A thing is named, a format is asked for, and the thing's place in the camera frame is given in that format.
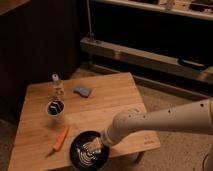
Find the orange carrot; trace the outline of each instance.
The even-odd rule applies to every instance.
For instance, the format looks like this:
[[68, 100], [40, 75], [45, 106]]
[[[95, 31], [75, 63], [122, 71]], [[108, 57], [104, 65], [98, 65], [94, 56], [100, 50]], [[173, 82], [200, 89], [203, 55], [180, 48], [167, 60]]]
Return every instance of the orange carrot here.
[[69, 128], [70, 127], [68, 125], [65, 126], [63, 132], [59, 135], [59, 137], [57, 138], [55, 144], [53, 145], [53, 150], [59, 151], [61, 149], [61, 146], [62, 146], [62, 144], [63, 144], [63, 142], [64, 142], [64, 140], [65, 140], [65, 138], [67, 136]]

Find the small glass bottle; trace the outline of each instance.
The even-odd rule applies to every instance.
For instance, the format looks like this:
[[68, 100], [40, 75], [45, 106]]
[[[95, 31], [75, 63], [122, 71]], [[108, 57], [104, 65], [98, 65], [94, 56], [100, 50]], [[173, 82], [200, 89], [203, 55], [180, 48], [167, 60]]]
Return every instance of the small glass bottle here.
[[54, 90], [54, 94], [56, 98], [58, 100], [64, 100], [65, 92], [64, 92], [63, 81], [59, 78], [58, 74], [53, 74], [52, 79], [53, 79], [53, 90]]

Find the wooden table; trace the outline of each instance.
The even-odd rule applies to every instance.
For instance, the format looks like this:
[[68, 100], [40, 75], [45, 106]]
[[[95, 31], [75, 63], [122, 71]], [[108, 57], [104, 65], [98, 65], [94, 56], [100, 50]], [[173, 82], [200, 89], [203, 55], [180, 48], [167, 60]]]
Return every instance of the wooden table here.
[[[89, 98], [73, 93], [77, 85], [92, 88]], [[64, 113], [71, 125], [60, 152], [45, 158], [63, 130], [63, 124], [53, 124], [45, 113], [53, 98], [52, 83], [30, 85], [27, 89], [20, 123], [11, 155], [9, 171], [39, 171], [72, 165], [70, 145], [81, 132], [101, 131], [120, 111], [139, 108], [146, 112], [143, 100], [130, 73], [95, 76], [64, 81], [66, 99]], [[160, 147], [154, 131], [131, 134], [111, 148], [110, 157], [118, 157]]]

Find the cable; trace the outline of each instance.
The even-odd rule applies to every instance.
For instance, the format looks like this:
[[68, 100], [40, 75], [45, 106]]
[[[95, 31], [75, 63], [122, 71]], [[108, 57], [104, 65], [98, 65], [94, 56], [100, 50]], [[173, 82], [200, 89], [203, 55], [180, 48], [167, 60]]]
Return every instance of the cable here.
[[204, 158], [203, 158], [203, 162], [202, 162], [202, 171], [204, 171], [204, 168], [205, 168], [205, 162], [206, 162], [206, 159], [208, 158], [209, 156], [209, 153], [207, 153]]

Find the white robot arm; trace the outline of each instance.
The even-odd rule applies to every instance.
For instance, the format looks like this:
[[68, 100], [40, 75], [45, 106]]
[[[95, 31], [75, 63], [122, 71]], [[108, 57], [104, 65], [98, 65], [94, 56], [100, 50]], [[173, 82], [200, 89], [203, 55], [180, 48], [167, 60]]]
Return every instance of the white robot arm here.
[[101, 141], [106, 146], [113, 146], [130, 133], [141, 130], [212, 134], [213, 99], [151, 113], [142, 113], [138, 109], [120, 112], [101, 132]]

